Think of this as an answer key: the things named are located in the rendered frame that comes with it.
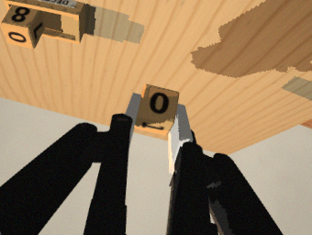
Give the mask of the orange wooden cube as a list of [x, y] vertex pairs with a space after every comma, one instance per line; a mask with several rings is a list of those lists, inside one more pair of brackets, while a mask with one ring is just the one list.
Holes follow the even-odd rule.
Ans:
[[35, 49], [45, 29], [42, 10], [11, 5], [0, 23], [9, 44]]
[[174, 90], [144, 84], [135, 128], [168, 135], [175, 121], [179, 95]]

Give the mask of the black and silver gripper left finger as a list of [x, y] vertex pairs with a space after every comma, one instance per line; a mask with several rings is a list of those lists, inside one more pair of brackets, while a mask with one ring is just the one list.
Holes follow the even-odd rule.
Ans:
[[109, 131], [79, 123], [1, 185], [0, 235], [39, 235], [93, 162], [101, 164], [84, 235], [126, 235], [128, 150], [140, 98], [132, 94]]

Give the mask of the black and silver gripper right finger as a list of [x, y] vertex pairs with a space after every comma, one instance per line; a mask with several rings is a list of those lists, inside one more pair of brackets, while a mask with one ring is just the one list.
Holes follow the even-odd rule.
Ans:
[[166, 235], [284, 235], [236, 163], [224, 153], [209, 157], [196, 144], [185, 105], [177, 106], [168, 142]]

